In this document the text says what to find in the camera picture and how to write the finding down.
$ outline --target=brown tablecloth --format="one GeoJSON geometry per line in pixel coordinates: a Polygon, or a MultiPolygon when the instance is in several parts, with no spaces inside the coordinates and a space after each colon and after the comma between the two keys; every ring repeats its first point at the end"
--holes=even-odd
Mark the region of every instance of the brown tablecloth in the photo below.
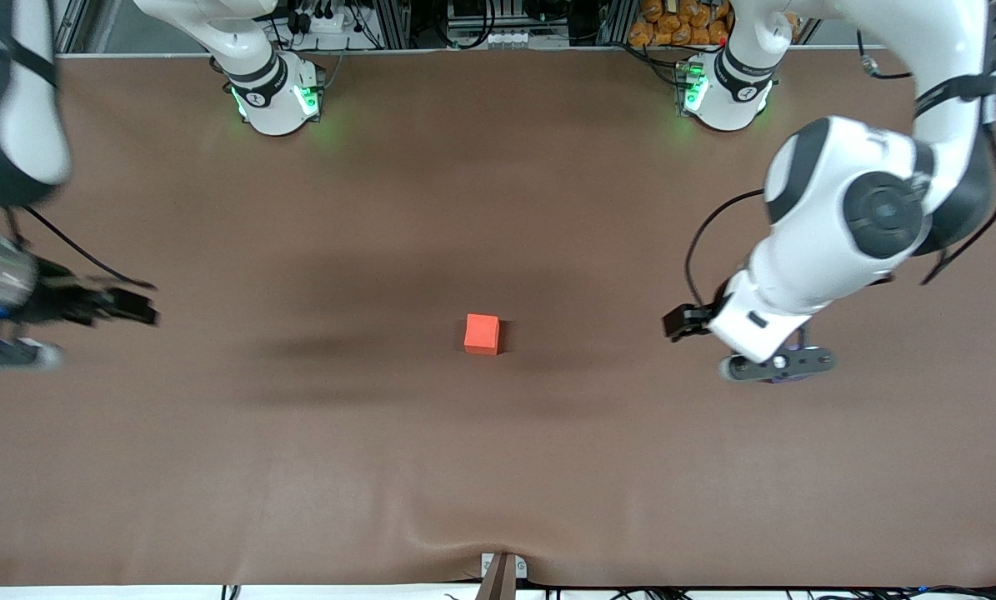
{"type": "MultiPolygon", "coordinates": [[[[828,376],[726,383],[720,342],[661,334],[703,217],[811,119],[908,129],[907,83],[792,52],[723,134],[620,52],[350,57],[272,139],[201,58],[63,71],[48,216],[163,323],[36,331],[66,367],[0,373],[0,584],[440,581],[492,550],[547,584],[996,584],[996,229],[815,318],[828,376]],[[512,352],[456,351],[468,312],[512,352]]],[[[701,285],[767,231],[719,219],[701,285]]]]}

